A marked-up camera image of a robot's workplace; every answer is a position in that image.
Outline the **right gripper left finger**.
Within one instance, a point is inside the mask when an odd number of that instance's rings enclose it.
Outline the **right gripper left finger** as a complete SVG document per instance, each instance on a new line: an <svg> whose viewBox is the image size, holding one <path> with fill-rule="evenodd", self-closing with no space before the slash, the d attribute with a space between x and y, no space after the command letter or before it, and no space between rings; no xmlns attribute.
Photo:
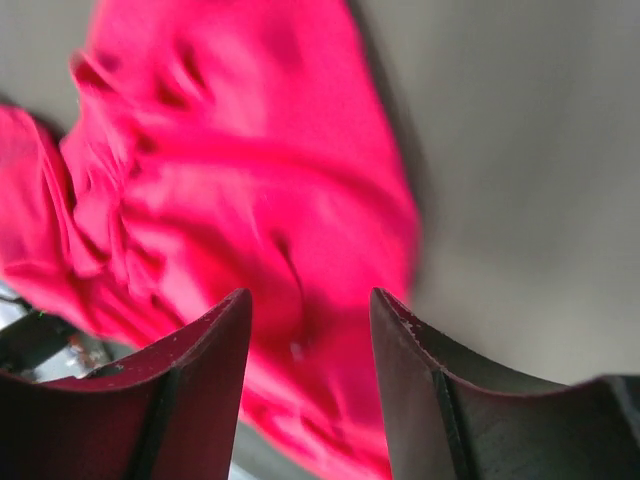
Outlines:
<svg viewBox="0 0 640 480"><path fill-rule="evenodd" d="M198 320L78 379L1 377L5 479L224 479L252 300L239 289Z"/></svg>

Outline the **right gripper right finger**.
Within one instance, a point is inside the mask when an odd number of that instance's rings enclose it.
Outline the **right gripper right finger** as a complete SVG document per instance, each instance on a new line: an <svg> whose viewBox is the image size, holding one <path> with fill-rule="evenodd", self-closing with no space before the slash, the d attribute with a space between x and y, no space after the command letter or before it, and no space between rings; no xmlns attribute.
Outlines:
<svg viewBox="0 0 640 480"><path fill-rule="evenodd" d="M639 379L561 385L421 321L383 289L370 321L396 479L635 479Z"/></svg>

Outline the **pink t shirt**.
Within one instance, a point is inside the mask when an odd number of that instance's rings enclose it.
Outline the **pink t shirt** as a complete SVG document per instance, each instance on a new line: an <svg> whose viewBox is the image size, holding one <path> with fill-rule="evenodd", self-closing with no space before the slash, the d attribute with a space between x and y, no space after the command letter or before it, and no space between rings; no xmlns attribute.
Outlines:
<svg viewBox="0 0 640 480"><path fill-rule="evenodd" d="M247 288L240 416L323 479L391 475L369 296L417 207L343 1L103 1L55 141L1 108L1 276L144 347Z"/></svg>

